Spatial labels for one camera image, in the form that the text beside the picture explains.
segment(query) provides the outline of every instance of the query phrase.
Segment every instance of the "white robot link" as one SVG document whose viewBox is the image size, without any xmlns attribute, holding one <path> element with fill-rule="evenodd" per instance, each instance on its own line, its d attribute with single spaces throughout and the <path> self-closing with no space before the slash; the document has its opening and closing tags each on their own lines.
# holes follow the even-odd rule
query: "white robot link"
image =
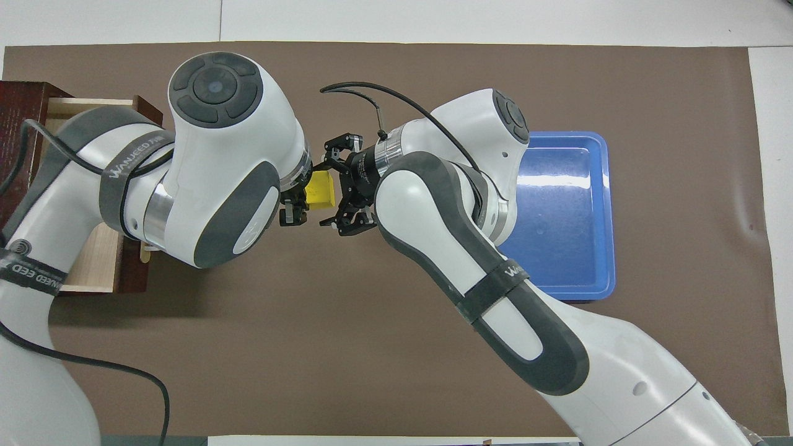
<svg viewBox="0 0 793 446">
<path fill-rule="evenodd" d="M 60 361 L 39 354 L 54 355 L 49 308 L 98 223 L 212 267 L 248 250 L 280 190 L 310 172 L 302 128 L 256 62 L 197 56 L 174 73 L 168 96 L 175 138 L 124 107 L 70 119 L 2 231 L 0 444 L 100 444 L 84 393 Z"/>
<path fill-rule="evenodd" d="M 0 320 L 8 328 L 0 339 L 7 371 L 0 443 L 99 444 L 94 413 L 63 365 L 8 340 L 16 333 L 52 347 L 52 296 L 99 221 L 197 267 L 249 249 L 279 196 L 283 225 L 305 221 L 307 145 L 258 64 L 223 52 L 198 56 L 174 73 L 169 98 L 175 142 L 128 110 L 75 117 L 59 138 L 79 154 L 49 151 L 3 230 L 10 242 L 0 267 Z M 551 298 L 498 251 L 515 226 L 515 179 L 529 137 L 512 100 L 480 90 L 424 113 L 380 131 L 365 150 L 355 135 L 328 141 L 314 169 L 339 171 L 345 194 L 324 225 L 341 235 L 379 226 L 586 446 L 758 444 L 640 329 Z M 171 149 L 173 159 L 163 162 Z M 342 160 L 345 149 L 353 153 Z"/>
</svg>

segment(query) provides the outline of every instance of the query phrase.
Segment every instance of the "circular button panel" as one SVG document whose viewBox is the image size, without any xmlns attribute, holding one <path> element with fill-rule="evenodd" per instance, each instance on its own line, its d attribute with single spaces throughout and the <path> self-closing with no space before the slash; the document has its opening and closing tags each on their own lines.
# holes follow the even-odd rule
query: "circular button panel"
<svg viewBox="0 0 793 446">
<path fill-rule="evenodd" d="M 219 129 L 251 115 L 263 93 L 255 63 L 230 52 L 210 52 L 188 60 L 174 73 L 168 96 L 185 121 Z"/>
<path fill-rule="evenodd" d="M 501 122 L 504 123 L 504 127 L 509 130 L 509 133 L 516 140 L 529 144 L 529 127 L 526 124 L 526 118 L 523 117 L 523 113 L 520 111 L 520 107 L 498 90 L 493 90 L 493 104 L 496 106 L 496 112 L 501 118 Z"/>
</svg>

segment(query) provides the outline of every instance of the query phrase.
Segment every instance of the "black strap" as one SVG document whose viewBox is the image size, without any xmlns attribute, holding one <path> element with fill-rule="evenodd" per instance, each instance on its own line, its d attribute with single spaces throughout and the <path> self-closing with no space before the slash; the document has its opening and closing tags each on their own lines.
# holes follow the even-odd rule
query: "black strap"
<svg viewBox="0 0 793 446">
<path fill-rule="evenodd" d="M 166 130 L 146 133 L 127 144 L 107 165 L 99 183 L 99 212 L 110 228 L 135 238 L 124 225 L 124 203 L 132 180 L 130 175 L 149 156 L 173 142 L 174 134 Z"/>
<path fill-rule="evenodd" d="M 505 260 L 465 293 L 457 302 L 457 310 L 472 324 L 499 299 L 528 278 L 529 274 L 517 262 L 512 259 Z"/>
<path fill-rule="evenodd" d="M 68 275 L 46 263 L 0 249 L 0 280 L 56 296 Z"/>
</svg>

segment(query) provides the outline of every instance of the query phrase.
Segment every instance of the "brown mat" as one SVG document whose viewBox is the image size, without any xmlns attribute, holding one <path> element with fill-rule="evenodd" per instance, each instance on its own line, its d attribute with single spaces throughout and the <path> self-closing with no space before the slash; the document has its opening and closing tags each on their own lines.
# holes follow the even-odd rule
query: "brown mat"
<svg viewBox="0 0 793 446">
<path fill-rule="evenodd" d="M 382 83 L 431 109 L 483 87 L 532 129 L 592 130 L 611 156 L 617 287 L 587 308 L 642 327 L 730 414 L 787 434 L 785 391 L 749 62 L 744 48 L 227 43 L 8 47 L 6 80 L 82 97 L 140 94 L 168 111 L 171 72 L 235 51 L 281 84 L 318 159 L 351 131 L 374 141 L 371 107 L 320 95 Z M 390 128 L 416 115 L 382 99 Z M 173 434 L 568 435 L 433 282 L 377 231 L 342 239 L 272 228 L 211 271 L 155 256 L 145 294 L 59 298 L 56 346 L 158 375 Z M 71 367 L 104 433 L 155 433 L 157 390 Z"/>
</svg>

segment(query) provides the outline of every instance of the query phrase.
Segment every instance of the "robot logo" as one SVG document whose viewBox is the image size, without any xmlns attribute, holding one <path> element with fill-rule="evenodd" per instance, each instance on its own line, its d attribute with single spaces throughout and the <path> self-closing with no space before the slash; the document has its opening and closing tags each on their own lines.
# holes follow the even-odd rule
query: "robot logo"
<svg viewBox="0 0 793 446">
<path fill-rule="evenodd" d="M 504 270 L 504 274 L 515 277 L 518 273 L 525 271 L 520 265 L 511 265 L 509 268 Z"/>
<path fill-rule="evenodd" d="M 14 240 L 9 246 L 9 251 L 15 252 L 20 256 L 27 256 L 33 250 L 33 246 L 25 239 Z"/>
</svg>

